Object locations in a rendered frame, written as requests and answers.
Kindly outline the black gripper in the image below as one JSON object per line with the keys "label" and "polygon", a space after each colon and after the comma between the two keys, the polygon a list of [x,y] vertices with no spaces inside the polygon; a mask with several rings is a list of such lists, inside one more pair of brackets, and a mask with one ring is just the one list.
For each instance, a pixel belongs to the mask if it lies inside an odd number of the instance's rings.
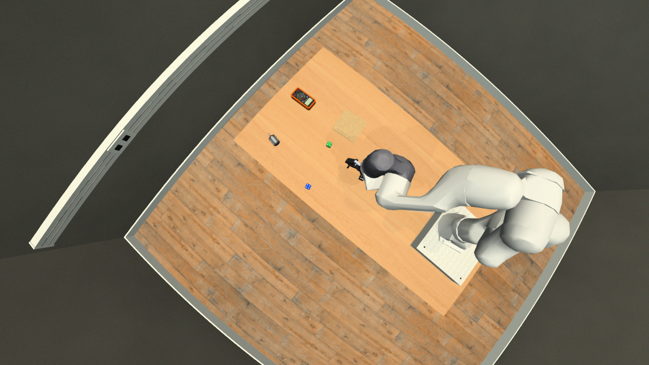
{"label": "black gripper", "polygon": [[360,164],[361,163],[358,163],[358,159],[350,159],[350,158],[348,158],[347,160],[345,160],[345,163],[348,164],[347,168],[349,168],[349,167],[355,168],[355,169],[357,169],[357,171],[359,171],[360,175],[363,176],[361,171],[360,171]]}

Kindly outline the tan textured mat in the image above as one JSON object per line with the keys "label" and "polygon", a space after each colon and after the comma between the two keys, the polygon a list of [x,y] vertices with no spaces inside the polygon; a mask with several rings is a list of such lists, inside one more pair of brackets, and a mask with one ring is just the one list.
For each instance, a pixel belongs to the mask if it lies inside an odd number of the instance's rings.
{"label": "tan textured mat", "polygon": [[354,143],[366,124],[366,121],[346,109],[332,129]]}

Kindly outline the orange digital multimeter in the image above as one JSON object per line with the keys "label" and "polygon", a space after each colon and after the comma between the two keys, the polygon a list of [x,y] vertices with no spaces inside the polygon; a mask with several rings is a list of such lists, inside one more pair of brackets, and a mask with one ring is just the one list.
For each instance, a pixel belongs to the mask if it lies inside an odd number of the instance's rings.
{"label": "orange digital multimeter", "polygon": [[308,111],[316,104],[315,99],[308,95],[308,93],[302,91],[301,88],[296,88],[295,91],[291,93],[291,98]]}

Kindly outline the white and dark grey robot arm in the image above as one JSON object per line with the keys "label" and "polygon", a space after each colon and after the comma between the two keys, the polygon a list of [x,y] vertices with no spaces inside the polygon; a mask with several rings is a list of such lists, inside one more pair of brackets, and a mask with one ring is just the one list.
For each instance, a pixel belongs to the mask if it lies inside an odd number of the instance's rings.
{"label": "white and dark grey robot arm", "polygon": [[496,209],[481,218],[446,213],[438,222],[440,242],[457,252],[477,245],[475,257],[486,267],[497,268],[518,252],[542,252],[565,242],[570,234],[569,221],[560,213],[563,178],[549,169],[513,173],[479,164],[458,165],[424,196],[407,196],[415,168],[410,160],[386,149],[367,155],[360,171],[366,190],[377,190],[376,202],[387,210]]}

